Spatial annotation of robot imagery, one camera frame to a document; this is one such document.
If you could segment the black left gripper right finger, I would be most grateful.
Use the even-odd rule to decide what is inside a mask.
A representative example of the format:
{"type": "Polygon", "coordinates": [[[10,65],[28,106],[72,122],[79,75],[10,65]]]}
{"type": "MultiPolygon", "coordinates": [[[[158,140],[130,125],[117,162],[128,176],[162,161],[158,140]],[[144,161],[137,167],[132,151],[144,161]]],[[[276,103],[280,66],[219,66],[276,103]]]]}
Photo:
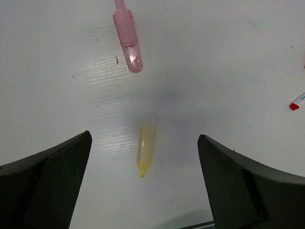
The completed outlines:
{"type": "Polygon", "coordinates": [[[198,153],[217,229],[303,229],[305,179],[243,156],[206,135],[198,153]]]}

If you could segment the pink highlighter pen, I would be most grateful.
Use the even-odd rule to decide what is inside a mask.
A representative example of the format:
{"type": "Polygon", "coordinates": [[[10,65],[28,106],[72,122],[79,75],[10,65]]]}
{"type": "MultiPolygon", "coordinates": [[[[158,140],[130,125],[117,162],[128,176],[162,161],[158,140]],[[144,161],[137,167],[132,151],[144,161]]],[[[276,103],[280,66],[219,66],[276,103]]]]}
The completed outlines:
{"type": "Polygon", "coordinates": [[[126,9],[123,0],[115,0],[116,11],[113,20],[129,71],[142,70],[140,48],[132,13],[126,9]]]}

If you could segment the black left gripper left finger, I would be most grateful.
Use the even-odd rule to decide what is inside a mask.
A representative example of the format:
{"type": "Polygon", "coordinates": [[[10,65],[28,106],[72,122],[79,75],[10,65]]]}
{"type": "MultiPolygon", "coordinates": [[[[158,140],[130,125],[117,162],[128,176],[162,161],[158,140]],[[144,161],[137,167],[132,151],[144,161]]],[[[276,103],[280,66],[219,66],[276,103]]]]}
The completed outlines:
{"type": "Polygon", "coordinates": [[[90,155],[85,131],[0,167],[2,229],[67,229],[90,155]]]}

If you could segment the yellow marker cap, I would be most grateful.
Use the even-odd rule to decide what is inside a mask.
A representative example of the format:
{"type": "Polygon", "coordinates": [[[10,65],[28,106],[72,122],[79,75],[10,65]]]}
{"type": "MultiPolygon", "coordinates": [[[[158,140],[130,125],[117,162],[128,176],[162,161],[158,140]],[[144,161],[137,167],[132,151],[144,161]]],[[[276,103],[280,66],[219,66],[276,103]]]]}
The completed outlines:
{"type": "Polygon", "coordinates": [[[152,164],[155,139],[156,116],[153,113],[143,113],[138,139],[136,163],[140,170],[141,178],[152,164]]]}

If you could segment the white pen with red tip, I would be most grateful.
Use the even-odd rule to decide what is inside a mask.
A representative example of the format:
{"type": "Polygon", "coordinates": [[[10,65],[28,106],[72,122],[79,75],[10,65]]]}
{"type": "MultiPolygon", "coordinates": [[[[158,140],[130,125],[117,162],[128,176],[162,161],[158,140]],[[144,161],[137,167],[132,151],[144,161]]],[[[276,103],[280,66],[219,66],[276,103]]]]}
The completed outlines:
{"type": "Polygon", "coordinates": [[[289,108],[292,111],[295,111],[295,110],[299,109],[301,106],[303,106],[304,104],[305,104],[305,93],[303,93],[298,98],[296,98],[294,101],[292,101],[289,105],[289,108]]]}

